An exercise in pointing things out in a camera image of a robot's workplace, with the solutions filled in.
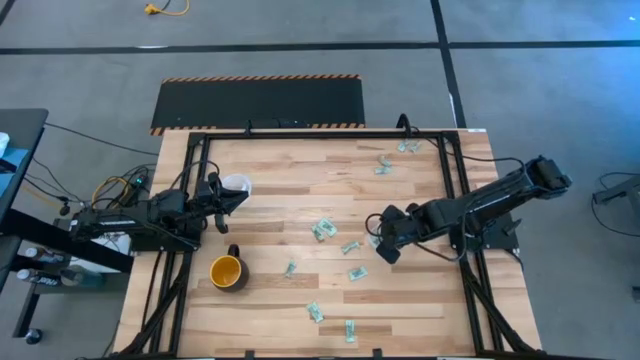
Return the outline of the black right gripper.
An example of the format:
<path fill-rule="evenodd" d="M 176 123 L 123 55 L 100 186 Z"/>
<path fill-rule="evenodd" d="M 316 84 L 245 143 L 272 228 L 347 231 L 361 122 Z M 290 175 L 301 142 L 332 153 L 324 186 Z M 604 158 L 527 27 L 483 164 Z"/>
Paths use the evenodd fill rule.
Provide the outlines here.
<path fill-rule="evenodd" d="M 424 223 L 420 218 L 415 218 L 415 212 L 419 209 L 417 203 L 409 204 L 405 211 L 389 205 L 381 213 L 378 236 L 382 258 L 388 264 L 395 264 L 401 255 L 400 249 L 418 241 L 425 234 Z"/>

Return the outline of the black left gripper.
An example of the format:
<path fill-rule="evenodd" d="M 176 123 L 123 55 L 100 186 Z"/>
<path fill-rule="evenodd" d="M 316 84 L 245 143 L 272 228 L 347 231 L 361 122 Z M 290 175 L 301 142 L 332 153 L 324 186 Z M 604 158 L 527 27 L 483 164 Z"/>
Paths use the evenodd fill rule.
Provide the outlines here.
<path fill-rule="evenodd" d="M 213 216 L 216 229 L 221 234 L 226 234 L 229 229 L 224 216 L 231 215 L 248 197 L 247 191 L 223 190 L 219 174 L 211 172 L 207 179 L 201 179 L 196 183 L 194 207 L 204 222 L 207 222 L 209 216 Z"/>

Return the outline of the black mug yellow inside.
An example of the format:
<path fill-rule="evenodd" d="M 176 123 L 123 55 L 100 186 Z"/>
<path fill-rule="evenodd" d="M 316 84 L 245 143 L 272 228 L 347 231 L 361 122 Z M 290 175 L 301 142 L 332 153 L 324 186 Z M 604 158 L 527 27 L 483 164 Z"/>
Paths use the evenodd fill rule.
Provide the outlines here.
<path fill-rule="evenodd" d="M 234 293 L 246 287 L 250 270 L 240 256 L 238 245 L 230 245 L 227 254 L 218 257 L 211 264 L 209 277 L 211 283 L 223 292 Z"/>

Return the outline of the black device on table edge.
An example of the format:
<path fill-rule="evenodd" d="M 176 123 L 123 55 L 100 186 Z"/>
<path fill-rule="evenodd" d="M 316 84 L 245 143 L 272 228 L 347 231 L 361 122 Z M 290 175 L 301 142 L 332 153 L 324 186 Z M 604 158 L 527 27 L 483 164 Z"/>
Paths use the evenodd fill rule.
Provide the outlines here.
<path fill-rule="evenodd" d="M 291 119 L 256 119 L 248 120 L 245 126 L 246 132 L 252 132 L 256 129 L 306 129 L 310 124 L 305 121 Z"/>

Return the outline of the black power supply box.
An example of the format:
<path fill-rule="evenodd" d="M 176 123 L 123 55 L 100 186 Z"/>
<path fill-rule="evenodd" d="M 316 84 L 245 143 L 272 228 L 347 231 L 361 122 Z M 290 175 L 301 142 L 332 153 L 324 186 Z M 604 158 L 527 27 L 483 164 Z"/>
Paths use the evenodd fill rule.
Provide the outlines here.
<path fill-rule="evenodd" d="M 126 185 L 118 196 L 118 203 L 122 207 L 135 205 L 142 192 L 146 191 L 148 175 L 143 172 L 135 173 L 126 178 Z"/>

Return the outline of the black hazard striped floor mat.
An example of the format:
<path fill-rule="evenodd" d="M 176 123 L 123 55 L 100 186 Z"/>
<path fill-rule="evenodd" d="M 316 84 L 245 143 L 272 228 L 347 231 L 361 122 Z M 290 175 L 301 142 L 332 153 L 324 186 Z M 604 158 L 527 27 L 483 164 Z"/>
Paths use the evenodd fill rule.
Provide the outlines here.
<path fill-rule="evenodd" d="M 366 124 L 357 74 L 171 77 L 162 81 L 150 134 L 243 129 L 248 120 L 291 119 L 309 128 Z"/>

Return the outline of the white paper sheet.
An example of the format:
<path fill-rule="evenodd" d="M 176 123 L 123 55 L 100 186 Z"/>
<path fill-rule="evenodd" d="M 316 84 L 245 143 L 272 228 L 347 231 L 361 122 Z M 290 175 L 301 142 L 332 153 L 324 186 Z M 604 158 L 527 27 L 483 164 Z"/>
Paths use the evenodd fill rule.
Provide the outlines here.
<path fill-rule="evenodd" d="M 70 265 L 96 273 L 122 273 L 123 266 L 130 264 L 125 257 L 132 257 L 131 238 L 124 232 L 109 232 L 84 242 L 84 245 L 89 245 L 89 256 L 72 256 Z"/>

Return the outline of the plastic bottle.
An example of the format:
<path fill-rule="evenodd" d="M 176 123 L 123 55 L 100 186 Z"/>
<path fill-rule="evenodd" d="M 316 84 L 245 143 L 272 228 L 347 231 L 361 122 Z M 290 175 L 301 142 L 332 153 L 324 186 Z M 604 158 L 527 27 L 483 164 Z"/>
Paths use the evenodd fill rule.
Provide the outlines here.
<path fill-rule="evenodd" d="M 58 287 L 62 284 L 58 275 L 35 269 L 21 269 L 16 273 L 16 277 L 21 281 L 44 286 Z"/>
<path fill-rule="evenodd" d="M 27 248 L 25 250 L 24 256 L 32 260 L 49 263 L 49 264 L 63 263 L 66 260 L 63 254 L 56 253 L 44 247 Z"/>

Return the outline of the black desk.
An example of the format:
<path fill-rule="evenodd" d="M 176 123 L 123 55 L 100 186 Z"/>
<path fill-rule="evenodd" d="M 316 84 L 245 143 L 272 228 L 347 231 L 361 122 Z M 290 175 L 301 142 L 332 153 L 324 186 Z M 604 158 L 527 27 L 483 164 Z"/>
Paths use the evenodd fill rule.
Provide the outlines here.
<path fill-rule="evenodd" d="M 44 132 L 49 111 L 43 108 L 0 109 L 0 132 L 7 133 L 9 146 L 25 149 L 26 154 L 0 196 L 0 225 L 11 210 L 21 182 Z"/>

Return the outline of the blue item on desk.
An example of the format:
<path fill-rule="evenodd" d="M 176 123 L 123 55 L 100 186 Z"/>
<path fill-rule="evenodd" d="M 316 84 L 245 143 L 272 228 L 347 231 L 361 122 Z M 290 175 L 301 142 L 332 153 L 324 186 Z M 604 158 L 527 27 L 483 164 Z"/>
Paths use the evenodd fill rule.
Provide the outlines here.
<path fill-rule="evenodd" d="M 0 197 L 9 187 L 9 184 L 28 155 L 27 149 L 7 147 L 0 157 Z"/>

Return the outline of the black desk frame beam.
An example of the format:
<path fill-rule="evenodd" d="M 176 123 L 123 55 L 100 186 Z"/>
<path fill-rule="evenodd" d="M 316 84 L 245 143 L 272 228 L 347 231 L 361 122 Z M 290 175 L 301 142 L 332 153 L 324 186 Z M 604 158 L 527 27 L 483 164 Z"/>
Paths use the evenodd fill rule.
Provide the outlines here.
<path fill-rule="evenodd" d="M 91 253 L 89 245 L 84 245 L 86 241 L 74 241 L 68 231 L 14 209 L 6 213 L 0 225 L 0 231 L 7 235 L 16 235 L 30 242 L 65 252 L 71 256 L 88 257 Z M 129 273 L 132 269 L 133 258 L 126 256 L 125 259 L 129 260 L 130 264 L 123 266 L 123 273 Z"/>

